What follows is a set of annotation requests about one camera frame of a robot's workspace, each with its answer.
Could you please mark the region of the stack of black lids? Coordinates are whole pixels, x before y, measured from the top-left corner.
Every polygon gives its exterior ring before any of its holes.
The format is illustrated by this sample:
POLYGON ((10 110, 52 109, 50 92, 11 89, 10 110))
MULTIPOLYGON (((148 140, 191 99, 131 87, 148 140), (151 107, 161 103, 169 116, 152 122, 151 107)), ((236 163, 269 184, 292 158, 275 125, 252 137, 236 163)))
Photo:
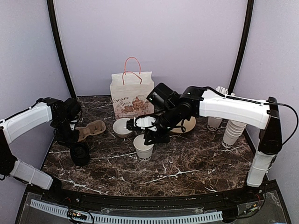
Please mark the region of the stack of black lids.
POLYGON ((71 146, 70 156, 76 166, 85 166, 90 161, 89 147, 82 142, 78 142, 71 146))

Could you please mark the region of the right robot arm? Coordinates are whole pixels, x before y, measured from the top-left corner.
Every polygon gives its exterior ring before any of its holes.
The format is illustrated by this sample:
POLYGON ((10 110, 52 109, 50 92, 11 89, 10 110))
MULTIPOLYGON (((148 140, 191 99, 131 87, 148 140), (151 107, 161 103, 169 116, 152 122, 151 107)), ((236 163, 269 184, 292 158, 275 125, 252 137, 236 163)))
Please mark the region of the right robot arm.
POLYGON ((147 100, 165 112, 157 117, 147 118, 145 144, 168 143, 168 132, 183 119, 190 117, 218 117, 246 124, 260 129, 260 141, 246 186, 239 191, 238 198, 249 202, 256 196, 256 188, 270 168, 270 164, 281 151, 282 140, 279 116, 280 103, 273 97, 268 100, 253 100, 224 95, 211 87, 189 86, 183 94, 178 94, 164 83, 159 83, 147 96, 147 100))

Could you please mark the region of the white wrapped straws bundle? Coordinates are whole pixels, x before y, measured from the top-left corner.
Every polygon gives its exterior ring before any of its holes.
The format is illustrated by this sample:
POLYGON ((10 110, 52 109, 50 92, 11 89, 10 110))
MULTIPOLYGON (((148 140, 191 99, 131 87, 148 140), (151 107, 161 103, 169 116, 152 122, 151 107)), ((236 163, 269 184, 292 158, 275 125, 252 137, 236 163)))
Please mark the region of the white wrapped straws bundle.
POLYGON ((227 95, 228 94, 228 89, 222 86, 217 86, 215 88, 215 90, 223 95, 227 95))

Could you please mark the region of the beige round plate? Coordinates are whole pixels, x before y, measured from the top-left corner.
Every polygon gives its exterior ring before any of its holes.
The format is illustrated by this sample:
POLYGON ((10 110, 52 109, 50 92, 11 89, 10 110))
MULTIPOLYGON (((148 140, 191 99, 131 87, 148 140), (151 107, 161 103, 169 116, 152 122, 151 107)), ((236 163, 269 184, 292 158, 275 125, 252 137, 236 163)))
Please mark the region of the beige round plate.
POLYGON ((191 117, 190 120, 184 120, 177 123, 177 128, 173 128, 171 132, 178 133, 178 134, 187 133, 191 131, 195 126, 196 126, 196 118, 191 117))

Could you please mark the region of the white ceramic bowl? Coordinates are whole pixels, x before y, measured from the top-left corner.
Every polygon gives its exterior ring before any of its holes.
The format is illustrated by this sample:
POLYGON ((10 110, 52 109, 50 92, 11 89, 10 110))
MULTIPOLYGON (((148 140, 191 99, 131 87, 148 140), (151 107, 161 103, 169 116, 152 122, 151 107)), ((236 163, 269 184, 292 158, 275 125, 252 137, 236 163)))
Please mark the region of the white ceramic bowl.
POLYGON ((125 139, 133 135, 134 132, 127 129, 127 121, 129 120, 129 118, 121 118, 113 123, 113 131, 118 137, 125 139))

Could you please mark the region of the white paper cup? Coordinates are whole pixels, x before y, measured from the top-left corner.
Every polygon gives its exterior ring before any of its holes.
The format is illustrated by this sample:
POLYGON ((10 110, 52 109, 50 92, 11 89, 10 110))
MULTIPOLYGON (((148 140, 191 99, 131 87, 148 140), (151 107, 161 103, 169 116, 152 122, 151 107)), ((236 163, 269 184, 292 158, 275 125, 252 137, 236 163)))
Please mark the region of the white paper cup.
POLYGON ((133 141, 137 156, 142 161, 149 161, 153 153, 154 144, 145 145, 144 134, 138 135, 133 141))

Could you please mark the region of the stack of white paper cups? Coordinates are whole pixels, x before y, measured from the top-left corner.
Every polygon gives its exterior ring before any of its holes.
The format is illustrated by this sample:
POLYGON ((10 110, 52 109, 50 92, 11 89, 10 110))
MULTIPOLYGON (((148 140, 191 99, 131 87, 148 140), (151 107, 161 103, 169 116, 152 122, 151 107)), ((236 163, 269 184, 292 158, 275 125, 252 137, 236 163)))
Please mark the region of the stack of white paper cups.
POLYGON ((229 120, 222 138, 222 145, 225 148, 231 148, 242 135, 245 127, 245 123, 229 120))

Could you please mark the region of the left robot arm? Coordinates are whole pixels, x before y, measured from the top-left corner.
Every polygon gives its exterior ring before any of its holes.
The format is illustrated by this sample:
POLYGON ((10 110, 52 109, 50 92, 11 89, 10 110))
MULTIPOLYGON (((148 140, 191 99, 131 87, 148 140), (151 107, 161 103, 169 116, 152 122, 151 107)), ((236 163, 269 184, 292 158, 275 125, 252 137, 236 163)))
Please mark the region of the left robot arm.
POLYGON ((60 143, 73 145, 79 140, 75 128, 82 114, 81 105, 73 98, 62 101, 40 98, 33 106, 0 121, 0 174, 1 180, 12 176, 30 185, 48 190, 47 195, 55 203, 63 203, 66 193, 53 185, 55 178, 14 156, 9 145, 28 131, 49 123, 60 143))

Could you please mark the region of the black table front rail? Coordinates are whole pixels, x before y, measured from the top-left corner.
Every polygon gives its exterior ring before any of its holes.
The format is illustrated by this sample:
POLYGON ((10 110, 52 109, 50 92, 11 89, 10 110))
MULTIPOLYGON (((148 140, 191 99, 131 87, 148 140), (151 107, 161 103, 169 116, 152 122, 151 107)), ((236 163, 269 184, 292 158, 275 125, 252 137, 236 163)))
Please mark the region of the black table front rail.
POLYGON ((124 210, 171 210, 204 208, 223 210, 229 217, 237 216, 237 207, 243 203, 261 202, 263 194, 277 188, 276 181, 265 181, 256 190, 247 187, 223 192, 193 196, 129 197, 104 196, 58 188, 56 191, 28 186, 27 192, 38 194, 43 200, 69 205, 71 208, 100 211, 104 208, 124 210))

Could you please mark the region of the paper cup holding straws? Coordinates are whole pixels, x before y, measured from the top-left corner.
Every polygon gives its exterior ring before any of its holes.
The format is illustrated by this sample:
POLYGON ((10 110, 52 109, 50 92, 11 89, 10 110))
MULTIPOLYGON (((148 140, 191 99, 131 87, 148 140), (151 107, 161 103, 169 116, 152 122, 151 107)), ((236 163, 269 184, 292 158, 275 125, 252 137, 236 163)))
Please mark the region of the paper cup holding straws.
POLYGON ((217 131, 219 126, 221 125, 222 118, 218 117, 209 117, 207 121, 207 129, 209 131, 217 131))

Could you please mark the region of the brown cardboard cup carrier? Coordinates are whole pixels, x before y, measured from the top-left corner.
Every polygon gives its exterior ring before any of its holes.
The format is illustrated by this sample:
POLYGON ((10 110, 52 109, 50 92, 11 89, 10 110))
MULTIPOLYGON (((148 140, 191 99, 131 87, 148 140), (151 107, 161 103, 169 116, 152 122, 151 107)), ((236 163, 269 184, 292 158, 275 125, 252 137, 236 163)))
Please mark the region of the brown cardboard cup carrier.
POLYGON ((102 120, 93 121, 85 127, 77 127, 79 130, 78 142, 84 141, 88 136, 95 136, 105 132, 106 125, 102 120))

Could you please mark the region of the cream bear paper bag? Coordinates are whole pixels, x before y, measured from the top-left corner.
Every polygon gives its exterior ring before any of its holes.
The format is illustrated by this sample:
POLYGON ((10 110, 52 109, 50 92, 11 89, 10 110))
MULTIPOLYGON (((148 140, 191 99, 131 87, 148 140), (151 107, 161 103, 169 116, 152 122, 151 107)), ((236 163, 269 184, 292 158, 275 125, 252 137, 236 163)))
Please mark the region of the cream bear paper bag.
POLYGON ((147 96, 154 89, 151 71, 136 72, 127 70, 128 57, 125 61, 124 71, 122 73, 112 74, 110 84, 110 93, 114 108, 115 118, 132 118, 140 115, 147 115, 154 112, 154 105, 147 100, 147 96))

